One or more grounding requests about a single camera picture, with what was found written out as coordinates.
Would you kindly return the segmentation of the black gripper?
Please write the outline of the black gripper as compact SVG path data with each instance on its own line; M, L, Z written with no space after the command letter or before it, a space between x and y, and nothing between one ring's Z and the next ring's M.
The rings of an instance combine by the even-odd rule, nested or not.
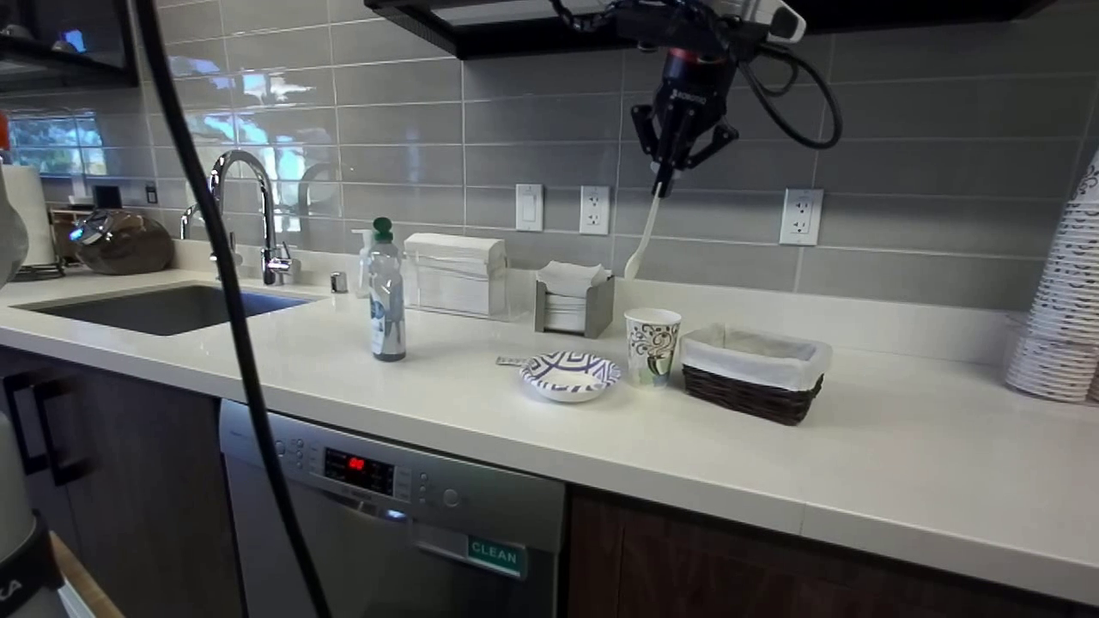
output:
M736 70L762 46L805 35L792 0L630 0L630 39L665 50L657 96L633 106L657 197L736 139L726 123Z

